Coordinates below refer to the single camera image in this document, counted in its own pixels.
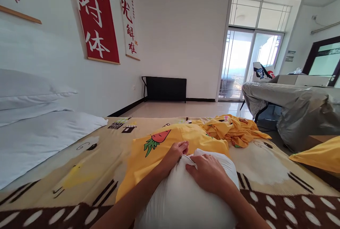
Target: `calligraphy scroll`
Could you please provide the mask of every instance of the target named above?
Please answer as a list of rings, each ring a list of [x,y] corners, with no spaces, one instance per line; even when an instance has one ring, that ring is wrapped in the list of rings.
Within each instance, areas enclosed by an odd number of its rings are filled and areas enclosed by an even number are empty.
[[[87,58],[119,63],[110,0],[77,0],[83,26]]]
[[[121,12],[123,14],[126,56],[139,60],[138,42],[134,27],[135,22],[134,0],[120,0],[120,3]]]

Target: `white pillow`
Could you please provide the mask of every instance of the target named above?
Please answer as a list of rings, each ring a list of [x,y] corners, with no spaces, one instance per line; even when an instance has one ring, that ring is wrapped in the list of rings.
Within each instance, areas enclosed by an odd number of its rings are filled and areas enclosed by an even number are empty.
[[[0,83],[0,110],[53,102],[77,93],[66,85],[15,70],[0,69]]]
[[[239,189],[235,165],[228,157],[200,149],[194,153],[203,154],[214,156]],[[136,219],[136,229],[232,229],[236,226],[237,221],[230,207],[218,196],[201,189],[186,171],[186,164],[195,165],[188,156],[183,155],[169,177],[158,186],[145,211]]]
[[[0,189],[107,120],[83,112],[50,112],[0,127]]]
[[[60,106],[57,102],[37,104],[35,106],[0,110],[0,127],[22,119],[34,118],[52,111],[73,111]]]

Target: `pipe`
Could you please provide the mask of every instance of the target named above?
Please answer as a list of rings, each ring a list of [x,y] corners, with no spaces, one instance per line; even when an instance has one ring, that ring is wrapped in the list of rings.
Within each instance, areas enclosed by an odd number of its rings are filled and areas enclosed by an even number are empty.
[[[323,28],[320,28],[320,29],[311,31],[311,34],[314,34],[314,33],[317,33],[317,32],[323,31],[323,30],[326,30],[326,29],[331,28],[331,27],[333,27],[333,26],[336,26],[336,25],[338,25],[338,24],[340,24],[340,21],[337,22],[337,23],[331,24],[331,25],[329,25],[329,26],[326,26],[326,27],[323,27]]]

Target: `black radiator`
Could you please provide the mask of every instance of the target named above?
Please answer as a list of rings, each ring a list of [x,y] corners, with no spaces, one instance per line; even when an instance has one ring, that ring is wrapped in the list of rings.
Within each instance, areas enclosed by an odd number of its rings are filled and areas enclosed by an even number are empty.
[[[143,76],[142,81],[144,82],[144,97],[145,87],[147,88],[147,100],[186,102],[187,79]]]

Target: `wall sign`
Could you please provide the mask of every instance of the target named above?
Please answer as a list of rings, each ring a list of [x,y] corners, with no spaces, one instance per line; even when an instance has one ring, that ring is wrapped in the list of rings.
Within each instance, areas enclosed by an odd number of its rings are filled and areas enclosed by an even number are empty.
[[[110,0],[77,0],[77,4],[87,58],[120,64]]]
[[[123,14],[126,56],[140,61],[138,56],[138,41],[135,32],[134,0],[120,0]]]
[[[294,60],[295,53],[296,53],[296,51],[288,50],[285,61],[286,62],[292,62]]]
[[[39,19],[30,16],[31,12],[25,12],[27,9],[30,10],[27,8],[27,4],[31,2],[32,0],[0,0],[0,11],[41,24]]]

